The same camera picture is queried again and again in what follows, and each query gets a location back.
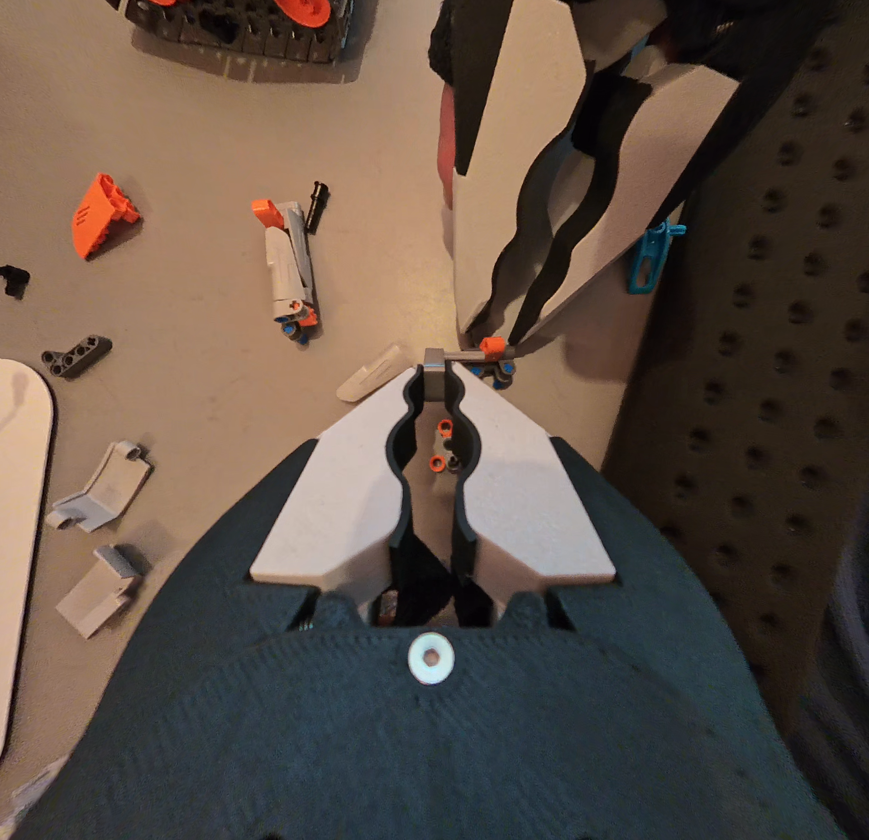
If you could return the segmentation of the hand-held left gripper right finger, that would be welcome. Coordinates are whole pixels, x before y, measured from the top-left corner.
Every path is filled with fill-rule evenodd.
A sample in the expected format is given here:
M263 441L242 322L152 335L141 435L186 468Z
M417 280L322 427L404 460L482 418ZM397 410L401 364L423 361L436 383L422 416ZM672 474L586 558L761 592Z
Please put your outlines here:
M556 438L460 364L449 364L454 495L451 565L501 617L516 594L612 584L615 565Z

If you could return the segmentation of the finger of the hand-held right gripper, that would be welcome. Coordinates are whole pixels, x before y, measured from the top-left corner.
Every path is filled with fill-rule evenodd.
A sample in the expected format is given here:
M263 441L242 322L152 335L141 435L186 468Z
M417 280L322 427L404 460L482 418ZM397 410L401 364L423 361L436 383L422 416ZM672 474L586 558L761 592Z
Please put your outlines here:
M568 0L454 0L454 305L467 336L489 310L528 172L570 127L586 84Z
M710 67L685 64L642 78L610 76L596 86L574 129L591 161L590 182L554 231L511 346L536 333L615 259L634 258L646 230L670 219L681 204L671 191L739 86Z

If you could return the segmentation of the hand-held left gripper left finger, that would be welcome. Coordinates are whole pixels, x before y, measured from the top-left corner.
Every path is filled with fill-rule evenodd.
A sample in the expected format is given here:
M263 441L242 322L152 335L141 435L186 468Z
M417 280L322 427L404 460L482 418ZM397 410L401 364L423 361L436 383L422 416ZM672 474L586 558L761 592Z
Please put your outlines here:
M405 469L417 452L423 370L401 372L315 440L261 550L255 582L340 592L357 606L425 573Z

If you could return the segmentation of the grey orange blue block assembly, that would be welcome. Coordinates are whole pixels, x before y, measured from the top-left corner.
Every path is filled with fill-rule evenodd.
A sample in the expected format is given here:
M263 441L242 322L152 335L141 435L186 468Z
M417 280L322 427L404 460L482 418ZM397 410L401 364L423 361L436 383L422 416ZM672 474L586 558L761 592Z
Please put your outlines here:
M447 390L447 367L466 368L475 378L492 383L496 391L507 389L516 376L516 347L501 336L481 339L477 347L445 352L428 348L425 351L422 371L425 400L444 401Z

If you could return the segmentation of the orange bush grey connector assembly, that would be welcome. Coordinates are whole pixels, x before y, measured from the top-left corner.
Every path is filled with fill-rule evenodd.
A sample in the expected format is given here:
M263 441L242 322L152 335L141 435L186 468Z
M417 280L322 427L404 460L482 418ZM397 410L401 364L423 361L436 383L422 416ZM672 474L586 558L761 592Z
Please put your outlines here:
M440 420L434 430L432 456L429 468L433 473L459 475L470 457L470 442L462 427L455 427L451 419Z

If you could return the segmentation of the light grey curved blade panel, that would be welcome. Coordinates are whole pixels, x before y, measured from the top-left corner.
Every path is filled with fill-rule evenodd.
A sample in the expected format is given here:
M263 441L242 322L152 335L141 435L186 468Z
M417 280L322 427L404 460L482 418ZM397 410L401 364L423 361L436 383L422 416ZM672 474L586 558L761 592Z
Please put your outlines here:
M344 403L358 403L413 365L407 347L392 343L342 383L335 395Z

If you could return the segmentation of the light grey curved fender panel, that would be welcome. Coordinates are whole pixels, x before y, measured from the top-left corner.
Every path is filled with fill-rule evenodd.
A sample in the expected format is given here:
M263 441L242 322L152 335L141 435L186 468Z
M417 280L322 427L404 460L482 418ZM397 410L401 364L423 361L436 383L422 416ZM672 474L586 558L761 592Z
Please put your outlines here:
M54 529L77 526L92 533L124 514L152 471L139 444L111 444L86 486L56 501L44 523Z

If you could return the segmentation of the grey orange tracked toy robot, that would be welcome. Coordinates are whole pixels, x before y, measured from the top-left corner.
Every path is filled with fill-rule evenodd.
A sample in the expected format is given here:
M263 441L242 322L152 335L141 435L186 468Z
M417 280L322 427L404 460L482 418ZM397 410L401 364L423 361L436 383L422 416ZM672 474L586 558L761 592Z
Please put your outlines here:
M338 61L356 0L104 0L158 40L297 63Z

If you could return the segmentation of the white grey orange block assembly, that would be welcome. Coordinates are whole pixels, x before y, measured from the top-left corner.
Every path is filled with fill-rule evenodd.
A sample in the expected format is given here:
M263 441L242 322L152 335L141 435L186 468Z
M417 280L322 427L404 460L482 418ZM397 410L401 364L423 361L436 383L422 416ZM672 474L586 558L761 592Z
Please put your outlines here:
M310 344L319 325L307 215L296 201L251 203L265 228L265 258L271 288L271 313L282 333L300 347Z

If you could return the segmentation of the black dimpled mat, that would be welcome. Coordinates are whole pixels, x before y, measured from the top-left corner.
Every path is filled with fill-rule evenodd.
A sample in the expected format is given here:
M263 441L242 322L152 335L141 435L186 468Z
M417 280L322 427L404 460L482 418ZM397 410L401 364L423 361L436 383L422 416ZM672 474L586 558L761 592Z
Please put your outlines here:
M604 472L795 722L867 485L867 0L693 196Z

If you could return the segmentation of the light grey box panel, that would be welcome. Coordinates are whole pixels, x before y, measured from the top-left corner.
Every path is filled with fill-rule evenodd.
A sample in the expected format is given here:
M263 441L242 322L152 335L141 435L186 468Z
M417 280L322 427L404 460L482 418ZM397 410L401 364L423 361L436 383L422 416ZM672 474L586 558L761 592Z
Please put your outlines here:
M143 580L142 574L114 544L93 551L95 563L57 603L60 616L85 640L128 606Z

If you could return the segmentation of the dark grey short beam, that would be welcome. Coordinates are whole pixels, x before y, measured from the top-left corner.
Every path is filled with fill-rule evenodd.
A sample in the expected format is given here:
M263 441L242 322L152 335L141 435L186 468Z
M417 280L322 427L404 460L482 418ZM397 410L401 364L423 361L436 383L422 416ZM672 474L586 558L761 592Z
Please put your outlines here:
M112 347L111 339L92 334L65 352L44 351L40 360L50 376L69 380L80 377L108 354Z

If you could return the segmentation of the white book stand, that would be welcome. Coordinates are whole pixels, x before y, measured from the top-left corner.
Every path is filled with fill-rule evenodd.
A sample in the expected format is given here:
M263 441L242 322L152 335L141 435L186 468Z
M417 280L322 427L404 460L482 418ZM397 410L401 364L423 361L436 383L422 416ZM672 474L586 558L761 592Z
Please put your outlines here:
M54 412L43 377L25 364L2 358L1 750L10 730Z

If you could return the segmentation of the orange wedge block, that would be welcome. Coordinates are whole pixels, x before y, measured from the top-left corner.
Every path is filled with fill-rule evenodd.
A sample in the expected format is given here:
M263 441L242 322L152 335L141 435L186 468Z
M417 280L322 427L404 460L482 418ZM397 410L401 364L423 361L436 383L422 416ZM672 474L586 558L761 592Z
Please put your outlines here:
M72 216L71 238L76 254L90 259L103 246L114 224L133 225L141 217L112 177L98 172Z

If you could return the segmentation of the light grey curved shell panel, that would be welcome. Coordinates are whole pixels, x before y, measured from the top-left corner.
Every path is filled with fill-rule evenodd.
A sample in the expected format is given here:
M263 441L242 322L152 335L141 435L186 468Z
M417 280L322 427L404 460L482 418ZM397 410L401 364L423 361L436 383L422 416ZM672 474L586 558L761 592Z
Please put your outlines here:
M10 796L12 816L16 820L24 817L36 802L55 781L60 770L66 764L67 759L57 759L55 762L44 767L34 778L21 785Z

